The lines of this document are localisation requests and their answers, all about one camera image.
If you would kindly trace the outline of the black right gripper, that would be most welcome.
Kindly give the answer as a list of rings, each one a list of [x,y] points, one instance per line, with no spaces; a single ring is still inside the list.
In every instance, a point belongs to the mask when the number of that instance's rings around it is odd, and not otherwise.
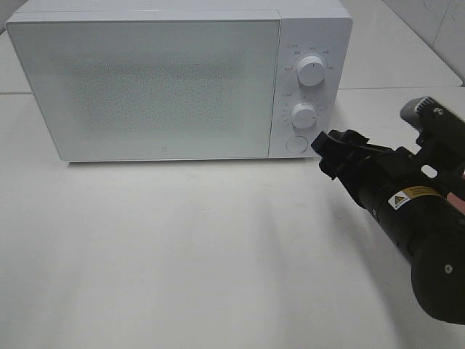
[[[455,190],[456,154],[444,145],[426,145],[417,153],[368,144],[348,129],[321,132],[311,147],[319,168],[339,179],[354,201],[372,214],[434,211]]]

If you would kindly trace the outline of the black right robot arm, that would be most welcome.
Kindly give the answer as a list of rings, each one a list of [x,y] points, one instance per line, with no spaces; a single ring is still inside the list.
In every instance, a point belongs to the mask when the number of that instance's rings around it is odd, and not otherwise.
[[[421,171],[419,156],[370,144],[353,130],[321,132],[311,146],[322,172],[340,181],[410,263],[423,311],[464,324],[464,215]]]

